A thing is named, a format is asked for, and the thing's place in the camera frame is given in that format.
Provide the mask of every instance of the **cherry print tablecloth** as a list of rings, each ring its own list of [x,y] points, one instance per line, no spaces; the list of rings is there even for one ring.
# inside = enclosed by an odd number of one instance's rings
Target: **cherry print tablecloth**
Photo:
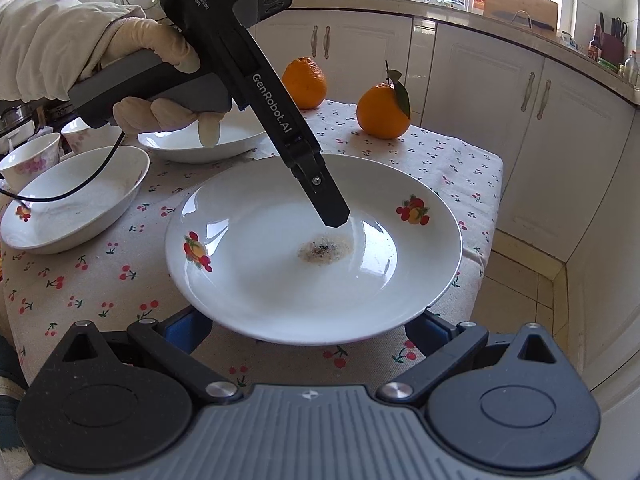
[[[374,139],[359,129],[354,105],[324,102],[318,110],[305,112],[305,118],[325,152],[398,168],[436,190],[450,206],[463,233],[463,261],[451,288],[432,310],[453,323],[468,319],[490,254],[500,159],[414,126],[398,140]],[[51,256],[2,248],[6,312],[27,381],[33,381],[76,320],[90,319],[101,330],[124,330],[137,319],[165,319],[184,308],[188,302],[164,262],[167,222],[214,174],[274,154],[265,139],[257,150],[215,164],[188,166],[152,156],[136,201],[98,237]],[[415,293],[420,295],[419,284]],[[402,328],[361,343],[303,348],[257,342],[215,324],[194,355],[241,388],[255,382],[376,387],[421,359]]]

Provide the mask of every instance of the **gloved hand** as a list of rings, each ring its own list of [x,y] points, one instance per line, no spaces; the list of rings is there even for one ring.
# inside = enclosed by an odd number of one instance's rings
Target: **gloved hand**
[[[111,38],[100,64],[105,67],[133,52],[148,48],[167,63],[185,73],[196,72],[200,59],[193,47],[174,28],[154,20],[125,18]],[[113,107],[113,117],[126,134],[142,132],[172,132],[181,130],[198,120],[200,142],[213,147],[220,139],[220,120],[224,114],[212,112],[194,113],[169,99],[149,102],[137,97],[127,97]]]

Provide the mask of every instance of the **cabinet handle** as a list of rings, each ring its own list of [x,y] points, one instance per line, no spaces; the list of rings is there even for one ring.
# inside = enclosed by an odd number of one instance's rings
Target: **cabinet handle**
[[[551,90],[551,79],[546,80],[545,93],[542,95],[540,111],[538,112],[538,120],[542,119],[542,114],[545,113],[546,104],[549,101],[549,90]]]
[[[533,82],[536,80],[536,75],[531,72],[529,74],[529,84],[527,85],[527,91],[524,94],[524,101],[522,102],[522,106],[520,110],[523,112],[527,111],[527,106],[529,105],[529,99],[531,99],[531,93],[533,92]]]
[[[318,54],[318,26],[314,26],[313,34],[311,35],[311,54],[316,57]]]
[[[324,33],[324,58],[329,59],[329,48],[331,47],[331,27],[327,25]]]

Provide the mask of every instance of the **countertop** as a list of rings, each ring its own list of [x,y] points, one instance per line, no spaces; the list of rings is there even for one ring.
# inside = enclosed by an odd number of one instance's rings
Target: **countertop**
[[[599,64],[558,41],[539,36],[517,25],[500,22],[464,10],[435,6],[411,0],[294,0],[292,9],[368,10],[385,14],[416,16],[425,20],[468,27],[518,44],[555,59],[609,88],[633,105],[640,106],[640,88],[623,82]]]

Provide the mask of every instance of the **person's arm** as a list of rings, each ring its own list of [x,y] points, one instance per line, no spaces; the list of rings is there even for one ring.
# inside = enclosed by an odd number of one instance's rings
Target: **person's arm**
[[[67,101],[69,89],[141,48],[185,73],[200,59],[175,29],[145,18],[139,6],[77,0],[0,0],[0,99]],[[127,134],[180,130],[198,120],[204,146],[220,138],[223,114],[195,114],[167,99],[128,97],[113,107]]]

